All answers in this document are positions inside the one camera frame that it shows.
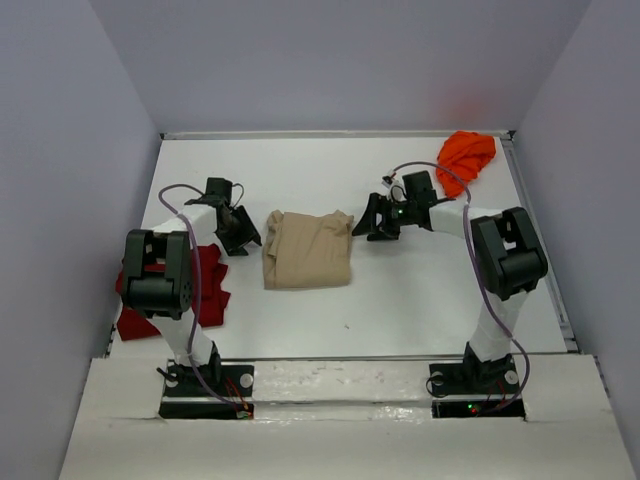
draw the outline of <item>red cloth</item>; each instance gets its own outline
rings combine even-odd
[[[227,308],[231,294],[222,290],[222,280],[229,267],[220,263],[220,249],[217,245],[198,247],[200,265],[202,267],[202,305],[200,308],[200,325],[203,327],[217,327],[224,323],[224,309]],[[148,271],[162,271],[164,265],[150,265]],[[122,270],[116,281],[116,292],[122,291]],[[195,308],[194,297],[191,306]],[[123,341],[135,340],[160,335],[160,332],[135,310],[122,308],[120,318],[116,324],[120,338]]]
[[[438,154],[438,164],[451,170],[468,185],[495,156],[496,142],[493,137],[458,131],[444,142]],[[447,197],[455,198],[464,191],[462,185],[448,173],[438,169],[436,177]]]

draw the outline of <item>folded cloth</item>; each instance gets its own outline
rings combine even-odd
[[[438,164],[469,184],[495,156],[496,143],[493,137],[458,131],[444,142],[438,155]],[[462,185],[448,173],[438,169],[436,176],[447,197],[455,198],[463,192]]]
[[[217,245],[198,247],[200,254],[200,268],[202,271],[202,303],[200,305],[200,325],[203,327],[216,327],[224,323],[224,310],[227,308],[231,294],[222,290],[222,280],[229,267],[219,262],[220,248]],[[150,272],[164,271],[164,265],[149,265],[145,270]],[[116,280],[116,292],[122,291],[122,271]],[[195,308],[196,297],[191,303]],[[118,333],[123,342],[139,338],[154,337],[160,335],[158,329],[151,325],[135,310],[122,307],[122,312],[116,324]]]
[[[313,217],[271,212],[262,250],[264,287],[313,288],[347,285],[351,281],[353,215],[339,210]]]

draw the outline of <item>beige cloth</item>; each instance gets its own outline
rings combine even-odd
[[[353,216],[339,210],[323,217],[271,212],[262,250],[264,287],[347,285],[351,281],[352,223]]]

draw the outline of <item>gray wall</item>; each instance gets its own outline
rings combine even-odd
[[[640,2],[594,0],[516,136],[578,342],[640,473]]]
[[[159,139],[86,0],[3,2],[0,73],[0,478],[54,479]]]
[[[589,0],[90,0],[163,132],[515,128]]]

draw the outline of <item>orange cloth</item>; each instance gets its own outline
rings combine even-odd
[[[468,185],[495,156],[496,143],[493,137],[458,131],[444,142],[438,155],[438,164],[451,170]],[[447,197],[455,198],[464,191],[460,183],[448,173],[438,169],[436,176]]]

